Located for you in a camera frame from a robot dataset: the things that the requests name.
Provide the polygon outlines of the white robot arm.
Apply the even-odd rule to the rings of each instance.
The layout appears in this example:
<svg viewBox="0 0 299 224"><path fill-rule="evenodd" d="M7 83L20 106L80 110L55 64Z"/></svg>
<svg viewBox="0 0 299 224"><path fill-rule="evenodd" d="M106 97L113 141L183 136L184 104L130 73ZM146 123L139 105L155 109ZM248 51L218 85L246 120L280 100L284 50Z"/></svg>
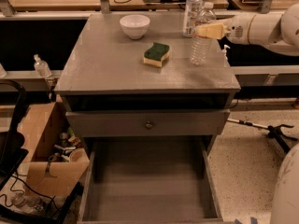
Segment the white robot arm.
<svg viewBox="0 0 299 224"><path fill-rule="evenodd" d="M220 21L209 19L202 11L192 36L206 40L227 37L236 44L259 45L278 54L296 56L298 17L297 5L282 13L241 13ZM299 145L288 147L276 127L269 126L267 130L286 152L278 172L270 224L299 224Z"/></svg>

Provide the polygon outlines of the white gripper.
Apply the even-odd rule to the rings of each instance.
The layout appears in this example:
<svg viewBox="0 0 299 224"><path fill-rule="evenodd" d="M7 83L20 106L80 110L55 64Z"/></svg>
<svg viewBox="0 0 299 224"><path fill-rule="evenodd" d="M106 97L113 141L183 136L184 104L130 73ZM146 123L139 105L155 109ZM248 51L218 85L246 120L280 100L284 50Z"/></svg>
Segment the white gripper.
<svg viewBox="0 0 299 224"><path fill-rule="evenodd" d="M253 13L235 15L229 20L227 27L223 23L198 25L194 30L194 35L214 39L222 39L226 36L234 44L248 45L249 30L254 17Z"/></svg>

